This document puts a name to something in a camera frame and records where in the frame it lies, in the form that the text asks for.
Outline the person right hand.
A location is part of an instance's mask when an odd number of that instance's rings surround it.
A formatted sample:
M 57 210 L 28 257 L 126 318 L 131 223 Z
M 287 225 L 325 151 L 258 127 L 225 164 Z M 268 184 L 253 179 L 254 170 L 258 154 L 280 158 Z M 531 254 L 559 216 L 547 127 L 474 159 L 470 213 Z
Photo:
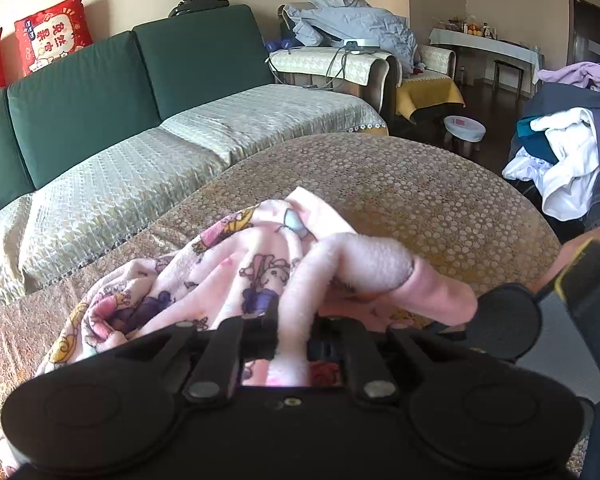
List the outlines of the person right hand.
M 562 246 L 553 264 L 530 286 L 530 290 L 536 294 L 549 282 L 553 281 L 555 276 L 577 255 L 579 249 L 591 240 L 600 242 L 600 227 L 583 233 Z

